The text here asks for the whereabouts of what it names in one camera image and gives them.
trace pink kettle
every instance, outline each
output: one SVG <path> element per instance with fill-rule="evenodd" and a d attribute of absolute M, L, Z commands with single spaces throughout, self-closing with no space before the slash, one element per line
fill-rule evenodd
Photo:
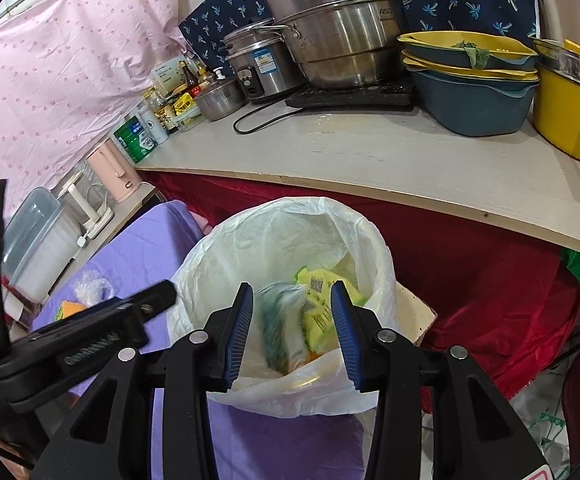
<path fill-rule="evenodd" d="M 112 139 L 98 144 L 86 160 L 118 204 L 134 193 L 141 183 L 139 174 Z"/>

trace green can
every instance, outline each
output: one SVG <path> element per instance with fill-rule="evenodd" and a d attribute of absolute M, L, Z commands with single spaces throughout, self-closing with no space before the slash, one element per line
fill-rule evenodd
<path fill-rule="evenodd" d="M 147 132 L 137 117 L 133 117 L 115 132 L 116 139 L 124 147 L 130 158 L 141 162 L 157 147 L 157 143 Z"/>

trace red cloth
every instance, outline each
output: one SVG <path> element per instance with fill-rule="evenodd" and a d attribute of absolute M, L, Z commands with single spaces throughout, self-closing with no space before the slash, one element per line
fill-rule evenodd
<path fill-rule="evenodd" d="M 328 196 L 357 210 L 383 235 L 397 280 L 438 314 L 422 346 L 465 346 L 508 399 L 551 363 L 578 316 L 578 282 L 560 247 L 543 240 L 335 192 L 186 173 L 142 176 L 212 225 L 282 196 Z"/>

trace label on rice cooker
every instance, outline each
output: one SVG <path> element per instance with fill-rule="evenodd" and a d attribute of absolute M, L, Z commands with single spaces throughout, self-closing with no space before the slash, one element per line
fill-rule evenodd
<path fill-rule="evenodd" d="M 252 55 L 254 56 L 254 61 L 259 67 L 259 72 L 262 74 L 269 74 L 276 70 L 275 58 L 268 48 L 261 48 L 255 50 Z"/>

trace plastic wrapper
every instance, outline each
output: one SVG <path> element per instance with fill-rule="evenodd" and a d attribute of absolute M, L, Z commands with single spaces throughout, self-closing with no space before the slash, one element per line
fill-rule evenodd
<path fill-rule="evenodd" d="M 21 456 L 21 453 L 17 449 L 15 449 L 12 446 L 9 446 L 8 444 L 4 444 L 1 441 L 1 439 L 0 439 L 0 448 L 6 450 L 9 453 L 12 453 L 15 456 L 18 456 L 19 458 L 23 458 Z M 3 465 L 6 466 L 8 471 L 12 474 L 12 477 L 15 480 L 30 480 L 30 471 L 28 469 L 18 464 L 15 464 L 14 462 L 7 460 L 6 458 L 0 457 L 0 460 L 3 463 Z"/>
<path fill-rule="evenodd" d="M 554 473 L 554 480 L 570 474 L 569 443 L 562 409 L 567 363 L 546 370 L 510 400 Z"/>
<path fill-rule="evenodd" d="M 112 284 L 102 278 L 96 270 L 86 270 L 73 284 L 74 293 L 80 303 L 85 306 L 93 306 L 102 301 L 109 300 L 115 295 Z"/>
<path fill-rule="evenodd" d="M 306 298 L 305 285 L 285 282 L 273 283 L 257 292 L 255 316 L 267 365 L 283 375 L 311 360 L 301 322 Z"/>
<path fill-rule="evenodd" d="M 339 267 L 343 267 L 342 272 L 345 272 L 344 264 L 340 262 Z M 354 276 L 346 278 L 322 267 L 316 270 L 303 267 L 296 275 L 297 283 L 308 286 L 308 297 L 303 307 L 302 320 L 305 341 L 308 349 L 318 355 L 326 354 L 339 346 L 330 306 L 332 286 L 339 280 L 345 285 L 352 303 L 356 306 L 363 306 L 367 300 L 356 290 Z"/>

